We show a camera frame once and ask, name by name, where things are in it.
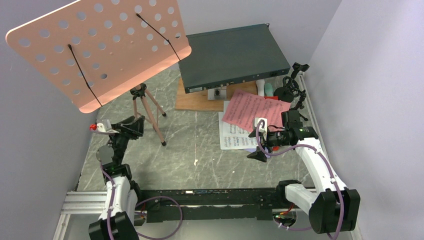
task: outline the white wall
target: white wall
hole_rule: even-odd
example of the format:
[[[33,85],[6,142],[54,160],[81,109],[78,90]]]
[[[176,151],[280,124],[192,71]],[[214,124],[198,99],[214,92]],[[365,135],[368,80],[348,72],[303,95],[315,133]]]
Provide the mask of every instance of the white wall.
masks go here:
[[[306,84],[366,240],[424,236],[424,2],[341,2]]]
[[[0,3],[0,239],[53,238],[77,184],[95,113],[81,113],[5,41],[8,30],[70,0]]]
[[[178,0],[187,35],[255,24],[269,30],[285,58],[309,63],[341,0]]]

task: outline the marble table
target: marble table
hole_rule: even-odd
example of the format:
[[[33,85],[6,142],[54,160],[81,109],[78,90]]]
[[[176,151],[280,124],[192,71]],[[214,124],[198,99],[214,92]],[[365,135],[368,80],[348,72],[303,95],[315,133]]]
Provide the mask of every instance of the marble table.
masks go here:
[[[291,179],[306,187],[314,186],[305,164],[293,150],[267,163],[246,158],[245,150],[221,150],[217,112],[174,110],[179,78],[178,70],[167,69],[145,82],[167,114],[159,115],[159,128],[167,145],[161,145],[148,122],[144,136],[129,141],[122,163],[130,165],[132,178],[142,190],[274,188],[279,181]],[[279,76],[266,81],[275,89],[282,85],[282,79]],[[156,110],[148,102],[152,111]],[[139,100],[137,104],[139,112],[146,115]],[[311,119],[310,106],[306,102],[305,106],[300,112]],[[128,92],[103,106],[97,119],[116,123],[132,114],[132,95]],[[304,124],[312,126],[311,121]],[[106,190],[96,151],[107,140],[105,135],[92,135],[78,191]]]

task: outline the tripod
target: tripod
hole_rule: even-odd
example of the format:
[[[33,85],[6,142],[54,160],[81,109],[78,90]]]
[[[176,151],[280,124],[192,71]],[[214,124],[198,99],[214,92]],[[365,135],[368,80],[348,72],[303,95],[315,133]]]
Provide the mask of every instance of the tripod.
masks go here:
[[[135,119],[138,119],[139,116],[140,117],[142,116],[142,114],[137,111],[136,99],[140,98],[141,103],[143,104],[143,107],[147,113],[147,117],[145,120],[153,126],[153,129],[156,131],[157,135],[159,136],[162,146],[166,146],[167,143],[165,142],[164,136],[162,135],[162,132],[159,130],[159,111],[164,117],[166,117],[167,114],[164,112],[164,110],[156,101],[156,99],[153,97],[153,95],[150,93],[150,91],[147,90],[146,84],[141,83],[140,85],[135,86],[129,92],[132,94],[132,107],[134,109]],[[156,105],[156,121],[155,121],[155,118],[153,117],[153,113],[152,113],[152,110],[150,109],[149,103],[146,100],[146,94],[152,100],[152,102]]]

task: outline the teal object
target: teal object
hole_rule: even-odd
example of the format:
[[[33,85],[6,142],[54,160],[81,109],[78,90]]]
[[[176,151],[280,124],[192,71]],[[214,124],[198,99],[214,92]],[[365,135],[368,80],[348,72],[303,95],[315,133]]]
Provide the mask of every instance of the teal object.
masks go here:
[[[274,96],[273,86],[271,85],[271,83],[265,83],[265,86],[263,87],[263,89],[265,90],[265,96],[267,97]]]

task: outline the perforated metal panel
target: perforated metal panel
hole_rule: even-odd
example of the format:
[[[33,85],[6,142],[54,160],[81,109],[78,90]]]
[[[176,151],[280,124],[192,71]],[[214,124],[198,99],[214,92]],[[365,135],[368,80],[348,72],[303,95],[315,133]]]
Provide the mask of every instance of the perforated metal panel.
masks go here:
[[[83,113],[102,105],[191,53],[177,0],[79,0],[10,30],[7,44]]]

